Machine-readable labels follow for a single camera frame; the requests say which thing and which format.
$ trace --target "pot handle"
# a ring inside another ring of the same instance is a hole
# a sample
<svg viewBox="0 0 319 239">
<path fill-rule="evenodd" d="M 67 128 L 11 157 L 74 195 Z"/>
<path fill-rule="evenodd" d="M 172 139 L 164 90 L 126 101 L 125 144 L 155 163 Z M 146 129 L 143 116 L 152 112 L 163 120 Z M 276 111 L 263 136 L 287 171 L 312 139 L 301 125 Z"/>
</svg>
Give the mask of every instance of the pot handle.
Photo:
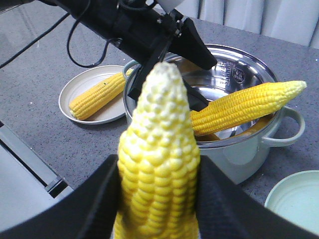
<svg viewBox="0 0 319 239">
<path fill-rule="evenodd" d="M 139 64 L 139 63 L 138 63 L 136 60 L 132 60 L 132 61 L 130 61 L 129 63 L 127 63 L 127 64 L 123 67 L 122 72 L 123 72 L 123 76 L 124 76 L 124 78 L 125 78 L 126 80 L 129 78 L 129 76 L 126 74 L 127 71 L 128 71 L 131 67 L 133 67 L 133 66 L 135 66 L 135 65 L 138 65 L 138 64 Z"/>
<path fill-rule="evenodd" d="M 283 147 L 283 146 L 289 146 L 292 145 L 293 143 L 295 143 L 300 136 L 304 133 L 305 131 L 305 127 L 306 127 L 306 123 L 305 123 L 305 119 L 304 117 L 298 112 L 295 111 L 294 109 L 284 106 L 283 107 L 283 117 L 290 117 L 292 119 L 294 119 L 298 125 L 299 125 L 299 131 L 292 137 L 290 138 L 271 138 L 269 137 L 270 135 L 272 135 L 273 133 L 275 133 L 275 131 L 277 130 L 275 127 L 273 129 L 271 129 L 269 132 L 267 132 L 267 134 L 265 134 L 262 139 L 261 142 L 264 145 L 267 145 L 269 147 Z"/>
</svg>

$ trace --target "white plate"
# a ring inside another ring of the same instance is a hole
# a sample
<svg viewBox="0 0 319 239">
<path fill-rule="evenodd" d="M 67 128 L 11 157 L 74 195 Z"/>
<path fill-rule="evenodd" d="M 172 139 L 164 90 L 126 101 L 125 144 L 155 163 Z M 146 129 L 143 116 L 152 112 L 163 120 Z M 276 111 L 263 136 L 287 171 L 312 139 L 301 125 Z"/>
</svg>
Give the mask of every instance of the white plate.
<svg viewBox="0 0 319 239">
<path fill-rule="evenodd" d="M 265 207 L 319 235 L 319 170 L 295 173 L 281 180 L 269 193 Z"/>
<path fill-rule="evenodd" d="M 104 79 L 121 72 L 123 66 L 99 66 L 82 72 L 69 81 L 62 89 L 59 96 L 59 107 L 62 113 L 73 120 L 82 124 L 103 124 L 115 121 L 125 115 L 125 107 L 123 102 L 123 93 L 116 96 L 103 108 L 86 120 L 78 120 L 74 118 L 70 112 L 69 104 L 78 95 L 84 93 L 97 83 Z"/>
</svg>

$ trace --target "stainless steel pot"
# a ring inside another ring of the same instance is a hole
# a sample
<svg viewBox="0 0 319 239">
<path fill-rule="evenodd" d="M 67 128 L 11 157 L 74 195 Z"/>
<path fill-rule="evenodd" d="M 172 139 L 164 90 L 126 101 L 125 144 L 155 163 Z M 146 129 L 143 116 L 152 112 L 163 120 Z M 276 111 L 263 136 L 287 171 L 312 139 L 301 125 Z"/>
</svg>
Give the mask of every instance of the stainless steel pot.
<svg viewBox="0 0 319 239">
<path fill-rule="evenodd" d="M 205 71 L 188 60 L 175 54 L 167 54 L 165 61 L 175 63 L 183 78 L 208 100 L 213 101 L 232 92 L 249 88 L 265 82 L 276 82 L 275 74 L 265 63 L 241 50 L 207 44 L 218 64 Z M 137 65 L 132 61 L 123 71 Z M 136 102 L 127 96 L 136 71 L 127 77 L 124 89 L 124 105 L 128 124 Z M 273 135 L 282 119 L 291 117 L 298 125 L 296 135 L 277 139 Z M 295 143 L 305 130 L 305 120 L 301 114 L 289 107 L 283 107 L 272 115 L 216 133 L 220 138 L 198 137 L 197 145 L 202 155 L 207 155 L 234 182 L 241 183 L 253 175 L 265 162 L 270 147 L 283 147 Z"/>
</svg>

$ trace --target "corn cob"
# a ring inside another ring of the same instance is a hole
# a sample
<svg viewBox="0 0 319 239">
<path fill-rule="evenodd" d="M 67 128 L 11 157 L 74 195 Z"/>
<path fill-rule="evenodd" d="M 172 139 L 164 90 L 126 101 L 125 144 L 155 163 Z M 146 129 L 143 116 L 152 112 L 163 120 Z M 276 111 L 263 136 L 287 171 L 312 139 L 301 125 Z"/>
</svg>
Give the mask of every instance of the corn cob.
<svg viewBox="0 0 319 239">
<path fill-rule="evenodd" d="M 195 135 L 215 133 L 278 111 L 306 87 L 304 81 L 264 83 L 231 93 L 190 116 Z"/>
<path fill-rule="evenodd" d="M 87 119 L 121 93 L 124 85 L 122 72 L 99 82 L 69 104 L 71 114 L 79 120 Z"/>
<path fill-rule="evenodd" d="M 115 239 L 196 239 L 199 149 L 186 89 L 174 64 L 158 63 L 143 84 L 119 143 L 122 202 Z"/>
</svg>

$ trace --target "black cable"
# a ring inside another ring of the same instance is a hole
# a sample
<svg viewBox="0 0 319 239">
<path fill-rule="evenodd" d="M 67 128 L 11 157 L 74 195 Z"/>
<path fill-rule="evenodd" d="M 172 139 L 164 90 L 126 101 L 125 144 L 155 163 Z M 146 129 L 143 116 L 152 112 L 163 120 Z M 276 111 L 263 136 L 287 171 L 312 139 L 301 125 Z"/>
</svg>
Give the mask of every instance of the black cable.
<svg viewBox="0 0 319 239">
<path fill-rule="evenodd" d="M 101 58 L 100 58 L 97 62 L 95 62 L 95 63 L 93 63 L 93 64 L 91 64 L 91 65 L 82 65 L 82 64 L 78 63 L 76 60 L 74 60 L 74 58 L 71 56 L 71 52 L 70 52 L 70 41 L 71 41 L 71 37 L 72 37 L 72 35 L 73 35 L 73 32 L 74 32 L 75 28 L 76 28 L 77 25 L 80 23 L 81 18 L 84 16 L 84 14 L 85 14 L 85 13 L 87 12 L 87 10 L 89 9 L 90 5 L 91 5 L 91 0 L 88 0 L 88 4 L 86 5 L 85 9 L 84 9 L 83 12 L 79 15 L 78 19 L 76 19 L 76 21 L 74 22 L 74 24 L 73 24 L 73 26 L 72 26 L 72 28 L 71 28 L 71 30 L 70 30 L 67 43 L 66 43 L 66 50 L 67 50 L 68 56 L 69 56 L 69 58 L 71 59 L 71 61 L 72 61 L 74 64 L 76 64 L 77 66 L 84 67 L 84 68 L 92 68 L 92 67 L 95 67 L 95 66 L 100 65 L 101 62 L 105 59 L 106 52 L 107 52 L 107 48 L 108 48 L 109 44 L 112 43 L 112 42 L 114 42 L 114 41 L 119 40 L 118 38 L 111 38 L 111 39 L 107 40 L 106 43 L 105 43 L 105 47 L 104 47 L 104 50 L 103 50 L 103 53 L 102 53 Z"/>
<path fill-rule="evenodd" d="M 50 2 L 49 0 L 40 0 L 40 1 L 50 6 L 57 6 L 57 4 Z"/>
<path fill-rule="evenodd" d="M 146 7 L 132 7 L 124 3 L 124 0 L 119 0 L 119 4 L 122 8 L 130 11 L 148 11 L 156 6 L 158 2 L 156 0 L 153 1 L 151 5 L 148 5 Z"/>
<path fill-rule="evenodd" d="M 20 51 L 18 51 L 16 54 L 14 54 L 14 56 L 12 56 L 10 59 L 8 59 L 7 61 L 5 61 L 4 63 L 2 63 L 0 65 L 0 69 L 4 66 L 6 66 L 7 64 L 9 64 L 11 61 L 13 61 L 15 58 L 17 58 L 19 55 L 21 55 L 24 51 L 26 51 L 27 49 L 29 49 L 34 43 L 36 43 L 38 40 L 40 40 L 42 37 L 44 37 L 45 35 L 47 35 L 48 33 L 50 33 L 54 28 L 56 28 L 64 19 L 66 19 L 70 14 L 67 13 L 64 16 L 62 16 L 56 23 L 54 23 L 49 29 L 47 29 L 44 33 L 42 33 L 41 35 L 39 35 L 36 39 L 34 39 L 33 41 L 31 41 L 29 44 L 27 44 L 24 48 L 22 48 Z"/>
</svg>

